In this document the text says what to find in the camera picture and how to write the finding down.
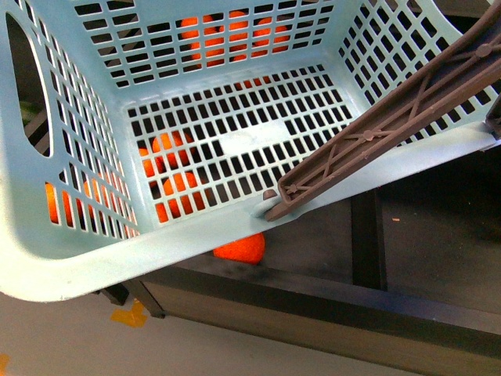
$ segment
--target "orange fuzzy ball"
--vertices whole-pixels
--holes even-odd
[[[265,255],[265,236],[256,233],[214,249],[214,256],[246,264],[257,265]]]
[[[208,14],[204,16],[204,23],[212,21],[213,21],[212,16]],[[196,25],[198,25],[198,19],[196,17],[185,18],[184,20],[181,21],[181,27],[196,26]],[[215,27],[207,27],[204,31],[206,35],[213,34],[215,32],[216,32]],[[181,36],[183,39],[198,38],[199,33],[197,30],[184,31],[181,33]]]
[[[110,183],[110,177],[108,175],[106,175],[106,182]],[[89,181],[86,181],[84,183],[84,192],[85,192],[85,195],[87,197],[89,197],[89,198],[91,197],[91,190],[90,190],[90,186],[89,186]],[[94,200],[96,200],[99,204],[102,204],[101,200],[103,199],[104,206],[111,209],[110,202],[108,201],[108,197],[106,196],[105,186],[101,185],[101,197],[99,197],[98,192],[99,192],[99,184],[97,183],[96,179],[92,179],[92,193],[93,193]],[[115,203],[113,202],[113,200],[111,198],[110,198],[110,200],[111,200],[111,205],[113,205],[113,210],[116,211]],[[91,219],[94,219],[94,211],[92,210],[91,205],[88,206],[88,212],[90,214]],[[99,213],[99,217],[100,217],[101,221],[103,221],[103,215],[101,213]]]
[[[189,49],[200,49],[200,42],[192,43],[189,46]],[[200,60],[201,57],[202,56],[201,56],[200,52],[197,52],[197,53],[194,53],[194,54],[191,55],[191,60]]]
[[[169,136],[167,133],[164,133],[164,134],[160,135],[160,139],[162,142],[162,146],[164,147],[164,150],[172,149],[171,138],[174,139],[174,144],[176,146],[182,146],[184,144],[179,131],[173,132],[172,136]],[[185,133],[185,139],[188,143],[193,142],[193,139],[189,135],[187,135],[186,133]],[[158,141],[158,137],[156,137],[155,140],[153,141],[151,148],[152,148],[154,153],[158,153],[161,150],[160,142]],[[179,156],[179,159],[181,160],[182,165],[186,166],[189,164],[188,153],[186,153],[186,150],[180,150],[178,152],[178,156]],[[175,153],[167,154],[167,160],[168,160],[169,166],[171,166],[171,168],[178,167],[178,161],[175,157]]]
[[[186,180],[188,181],[189,188],[195,188],[196,186],[198,186],[198,184],[196,183],[195,175],[193,173],[187,172],[184,176],[185,176]],[[164,192],[167,196],[174,194],[174,188],[172,186],[171,179],[167,179],[164,183]],[[178,192],[182,192],[183,190],[186,190],[186,185],[185,185],[185,182],[184,182],[181,174],[175,174],[173,176],[173,179],[174,179],[174,184],[175,184],[176,190]],[[195,205],[196,205],[196,208],[198,210],[205,209],[204,200],[203,200],[202,194],[200,192],[194,193],[193,199],[195,200]],[[174,216],[174,218],[180,217],[181,210],[179,209],[178,202],[176,200],[170,200],[168,203],[169,203],[169,208],[171,209],[171,213]],[[182,204],[182,208],[184,209],[186,214],[193,213],[193,208],[192,208],[191,203],[189,201],[189,198],[187,196],[181,197],[181,204]]]
[[[198,24],[198,19],[196,17],[185,18],[181,21],[181,27],[196,26]],[[183,39],[191,39],[198,37],[198,31],[184,31],[181,33]]]
[[[242,16],[246,16],[244,12],[240,12],[239,10],[234,10],[233,12],[229,13],[229,18],[238,18]],[[249,26],[249,21],[236,21],[232,22],[229,25],[229,29],[232,30],[240,30],[240,29],[245,29]],[[219,28],[220,32],[223,32],[225,30],[224,26],[221,26]],[[247,33],[240,33],[240,34],[232,34],[229,36],[229,41],[230,42],[236,42],[236,41],[241,41],[243,39],[247,39]]]
[[[283,25],[282,26],[277,26],[276,29],[275,29],[276,33],[282,33],[284,31],[287,31],[287,26],[283,26]],[[287,42],[289,39],[290,39],[290,35],[284,35],[284,36],[281,36],[281,37],[276,37],[273,40],[273,43]],[[282,52],[282,51],[287,50],[288,48],[289,47],[286,46],[286,45],[282,45],[280,47],[275,47],[273,49],[273,53]]]
[[[167,216],[167,210],[165,210],[164,204],[157,204],[157,215],[158,215],[158,220],[160,223],[165,223],[169,220]]]
[[[47,196],[47,205],[49,206],[49,218],[52,223],[59,223],[57,216],[56,191],[51,183],[45,184],[45,195]],[[71,217],[70,195],[63,191],[63,206],[66,216],[66,223],[69,227],[73,227],[73,219]]]
[[[145,157],[145,156],[149,155],[150,153],[148,153],[148,149],[141,147],[141,148],[139,148],[139,154],[141,154],[141,157]],[[161,159],[155,158],[155,164],[157,165],[157,170],[159,173],[162,173],[165,171],[165,166],[162,163]],[[153,163],[151,162],[150,159],[145,160],[142,163],[142,165],[144,167],[144,172],[146,173],[146,177],[151,178],[153,175],[155,175],[156,172],[155,172],[155,169],[153,168]]]
[[[266,18],[263,18],[261,21],[259,21],[258,25],[266,25],[266,24],[270,24],[271,22],[272,22],[272,18],[266,17]],[[253,33],[253,36],[254,37],[264,37],[266,35],[270,35],[271,33],[272,33],[272,29],[270,29],[268,27],[266,29],[256,30]],[[260,41],[254,42],[255,46],[263,46],[263,45],[268,45],[268,44],[269,44],[269,39],[262,39]]]

